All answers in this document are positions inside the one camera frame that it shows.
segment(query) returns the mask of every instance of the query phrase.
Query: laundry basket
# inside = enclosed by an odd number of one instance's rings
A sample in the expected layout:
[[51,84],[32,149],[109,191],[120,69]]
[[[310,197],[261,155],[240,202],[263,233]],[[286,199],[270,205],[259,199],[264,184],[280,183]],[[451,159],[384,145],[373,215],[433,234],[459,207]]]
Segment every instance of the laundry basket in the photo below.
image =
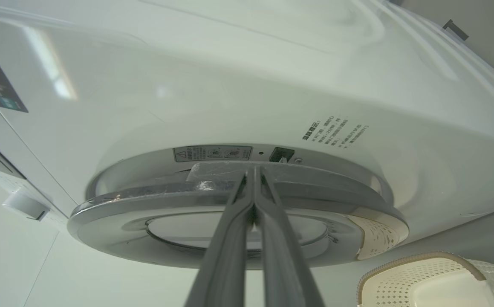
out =
[[389,262],[358,284],[359,307],[494,307],[494,264],[431,252]]

